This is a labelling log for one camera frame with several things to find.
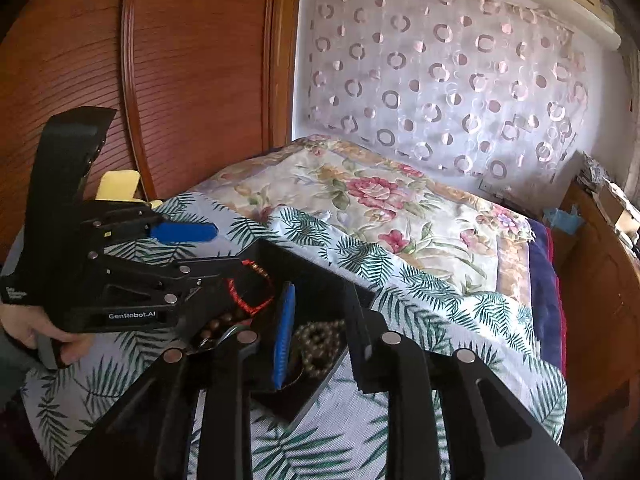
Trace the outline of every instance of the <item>dark blue cloth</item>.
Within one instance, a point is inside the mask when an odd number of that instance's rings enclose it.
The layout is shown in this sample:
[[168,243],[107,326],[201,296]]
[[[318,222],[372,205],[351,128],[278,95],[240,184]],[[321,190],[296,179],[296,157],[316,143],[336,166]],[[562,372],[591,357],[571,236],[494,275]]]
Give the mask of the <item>dark blue cloth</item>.
[[546,228],[529,219],[536,239],[529,242],[529,275],[533,330],[540,341],[540,357],[562,370],[562,313],[558,277],[549,259],[549,236]]

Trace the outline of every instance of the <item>sheer curtain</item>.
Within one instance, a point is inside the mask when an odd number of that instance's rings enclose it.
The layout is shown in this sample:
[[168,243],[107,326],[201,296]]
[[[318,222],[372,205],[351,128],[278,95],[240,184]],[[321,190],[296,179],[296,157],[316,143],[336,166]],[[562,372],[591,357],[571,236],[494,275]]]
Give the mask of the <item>sheer curtain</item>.
[[548,12],[497,0],[303,1],[316,126],[523,202],[570,158],[588,73]]

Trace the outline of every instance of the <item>yellow sponge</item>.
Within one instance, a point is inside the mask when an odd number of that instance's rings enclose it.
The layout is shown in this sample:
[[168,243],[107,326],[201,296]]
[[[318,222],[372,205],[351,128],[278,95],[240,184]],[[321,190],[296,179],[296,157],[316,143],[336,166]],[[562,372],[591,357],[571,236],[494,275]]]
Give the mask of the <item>yellow sponge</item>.
[[135,170],[107,171],[100,179],[95,199],[144,202],[133,198],[139,180],[140,174]]

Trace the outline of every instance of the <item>wooden furniture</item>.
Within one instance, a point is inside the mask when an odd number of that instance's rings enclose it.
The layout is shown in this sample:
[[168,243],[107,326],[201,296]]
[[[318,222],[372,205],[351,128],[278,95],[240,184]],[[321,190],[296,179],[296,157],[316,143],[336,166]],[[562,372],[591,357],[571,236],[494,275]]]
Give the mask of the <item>wooden furniture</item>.
[[561,208],[577,205],[585,224],[558,269],[566,316],[567,428],[637,406],[640,372],[640,265],[593,198],[572,183]]
[[0,262],[53,114],[118,111],[88,196],[135,168],[141,196],[167,198],[284,145],[297,16],[298,0],[29,0],[0,43]]

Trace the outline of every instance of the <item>blue gripper pad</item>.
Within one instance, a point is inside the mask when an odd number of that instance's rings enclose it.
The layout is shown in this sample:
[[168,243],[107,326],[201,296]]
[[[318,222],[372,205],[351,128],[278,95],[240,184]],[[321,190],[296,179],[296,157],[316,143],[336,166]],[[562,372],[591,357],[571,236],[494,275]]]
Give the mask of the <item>blue gripper pad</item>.
[[149,236],[156,238],[161,244],[210,242],[218,236],[218,228],[215,224],[165,221],[153,226]]
[[271,382],[276,390],[282,389],[289,367],[289,346],[296,314],[295,285],[289,282],[285,283],[282,296],[282,311],[276,330],[276,344],[273,347],[273,374],[271,375]]

